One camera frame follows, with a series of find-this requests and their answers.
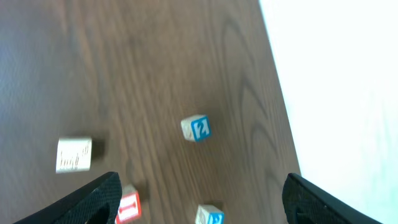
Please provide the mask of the red letter I block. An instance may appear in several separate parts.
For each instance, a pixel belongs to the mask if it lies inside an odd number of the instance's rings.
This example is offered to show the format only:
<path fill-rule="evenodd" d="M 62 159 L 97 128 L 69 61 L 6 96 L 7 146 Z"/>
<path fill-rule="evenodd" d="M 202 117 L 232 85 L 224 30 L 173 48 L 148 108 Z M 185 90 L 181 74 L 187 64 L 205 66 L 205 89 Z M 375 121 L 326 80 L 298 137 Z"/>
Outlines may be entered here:
<path fill-rule="evenodd" d="M 137 220 L 141 215 L 139 192 L 133 185 L 125 186 L 114 223 L 126 224 Z"/>

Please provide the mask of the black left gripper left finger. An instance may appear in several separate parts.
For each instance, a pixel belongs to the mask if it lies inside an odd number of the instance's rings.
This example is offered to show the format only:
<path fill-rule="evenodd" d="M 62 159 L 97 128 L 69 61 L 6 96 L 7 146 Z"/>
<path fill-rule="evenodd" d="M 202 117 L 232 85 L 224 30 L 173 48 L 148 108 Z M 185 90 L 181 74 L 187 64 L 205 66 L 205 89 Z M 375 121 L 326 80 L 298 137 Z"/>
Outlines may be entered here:
<path fill-rule="evenodd" d="M 117 172 L 107 172 L 17 224 L 115 223 L 122 197 Z"/>

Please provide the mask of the blue number 2 block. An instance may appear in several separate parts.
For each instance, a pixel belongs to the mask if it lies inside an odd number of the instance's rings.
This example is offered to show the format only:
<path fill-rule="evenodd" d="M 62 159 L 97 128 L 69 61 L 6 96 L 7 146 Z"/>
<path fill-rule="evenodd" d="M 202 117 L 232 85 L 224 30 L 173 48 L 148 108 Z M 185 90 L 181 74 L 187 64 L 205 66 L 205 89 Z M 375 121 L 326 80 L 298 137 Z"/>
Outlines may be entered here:
<path fill-rule="evenodd" d="M 180 122 L 182 133 L 187 141 L 198 142 L 211 136 L 210 122 L 207 115 L 196 114 Z"/>

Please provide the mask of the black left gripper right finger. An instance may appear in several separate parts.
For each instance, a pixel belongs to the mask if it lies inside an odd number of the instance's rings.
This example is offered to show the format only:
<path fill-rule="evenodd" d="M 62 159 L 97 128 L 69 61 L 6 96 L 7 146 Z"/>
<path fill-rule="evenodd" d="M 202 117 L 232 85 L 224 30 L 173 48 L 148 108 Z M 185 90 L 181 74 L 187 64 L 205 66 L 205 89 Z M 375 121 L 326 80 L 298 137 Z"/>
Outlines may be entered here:
<path fill-rule="evenodd" d="M 282 202 L 288 224 L 379 224 L 296 173 L 289 173 Z"/>

